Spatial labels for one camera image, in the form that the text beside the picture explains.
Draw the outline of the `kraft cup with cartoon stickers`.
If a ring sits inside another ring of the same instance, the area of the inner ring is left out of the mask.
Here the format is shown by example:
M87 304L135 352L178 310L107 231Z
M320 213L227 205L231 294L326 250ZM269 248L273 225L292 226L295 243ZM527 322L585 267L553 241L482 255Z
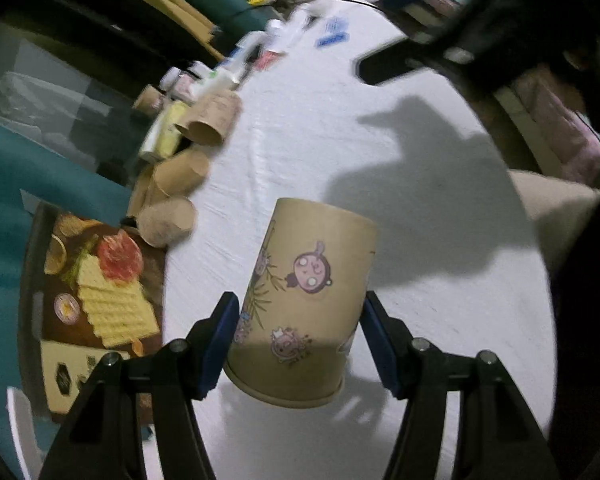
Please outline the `kraft cup with cartoon stickers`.
M284 408L329 403L343 387L376 246L370 219L278 200L227 353L232 383Z

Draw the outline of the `brown cracker box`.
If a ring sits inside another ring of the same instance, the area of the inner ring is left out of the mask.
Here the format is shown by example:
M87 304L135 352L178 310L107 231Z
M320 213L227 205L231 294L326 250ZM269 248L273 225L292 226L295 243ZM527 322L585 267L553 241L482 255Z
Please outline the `brown cracker box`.
M20 280L18 361L35 415L61 422L98 361L162 345L166 251L127 226L39 204Z

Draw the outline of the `lying kraft cup nearest box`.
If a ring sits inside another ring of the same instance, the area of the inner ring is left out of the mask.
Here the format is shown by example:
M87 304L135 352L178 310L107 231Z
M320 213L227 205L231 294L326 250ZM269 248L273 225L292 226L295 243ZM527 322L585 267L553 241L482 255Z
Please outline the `lying kraft cup nearest box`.
M136 218L140 237L155 248L169 246L189 236L196 222L194 204L183 197L169 198L145 207Z

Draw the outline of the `teal curtain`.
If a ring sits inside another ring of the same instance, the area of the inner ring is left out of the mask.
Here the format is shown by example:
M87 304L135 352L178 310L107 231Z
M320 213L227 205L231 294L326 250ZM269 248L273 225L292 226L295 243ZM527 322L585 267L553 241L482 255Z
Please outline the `teal curtain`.
M21 386L17 325L19 286L33 216L29 194L79 216L117 224L131 192L0 125L0 456L20 479L10 433L6 390Z

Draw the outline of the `yellow food package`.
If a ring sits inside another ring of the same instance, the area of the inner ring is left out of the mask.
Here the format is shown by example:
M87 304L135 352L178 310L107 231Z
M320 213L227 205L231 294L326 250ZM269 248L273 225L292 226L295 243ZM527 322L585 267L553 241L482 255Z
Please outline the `yellow food package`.
M154 164L174 155L182 136L175 124L188 110L186 103L173 101L158 114L140 146L140 159Z

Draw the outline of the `lying printed kraft cup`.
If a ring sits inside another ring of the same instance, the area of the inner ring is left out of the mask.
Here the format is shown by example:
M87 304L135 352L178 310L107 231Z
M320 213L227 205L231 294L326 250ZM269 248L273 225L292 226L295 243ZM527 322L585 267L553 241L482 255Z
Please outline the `lying printed kraft cup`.
M174 124L182 136L203 146L220 146L233 131L242 112L242 99L234 90L207 94Z

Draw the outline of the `upright kraft cup at back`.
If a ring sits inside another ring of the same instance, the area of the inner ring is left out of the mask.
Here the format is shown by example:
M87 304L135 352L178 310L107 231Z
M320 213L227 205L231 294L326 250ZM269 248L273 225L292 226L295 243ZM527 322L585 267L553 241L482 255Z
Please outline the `upright kraft cup at back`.
M146 117L156 117L163 109L166 96L151 84L143 88L132 105L132 110Z

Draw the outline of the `blue card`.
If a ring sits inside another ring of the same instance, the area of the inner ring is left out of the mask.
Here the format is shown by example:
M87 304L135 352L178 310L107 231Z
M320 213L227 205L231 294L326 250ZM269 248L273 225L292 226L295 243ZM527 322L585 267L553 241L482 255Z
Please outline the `blue card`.
M342 16L333 16L326 22L324 34L315 41L315 47L326 48L348 40L349 22Z

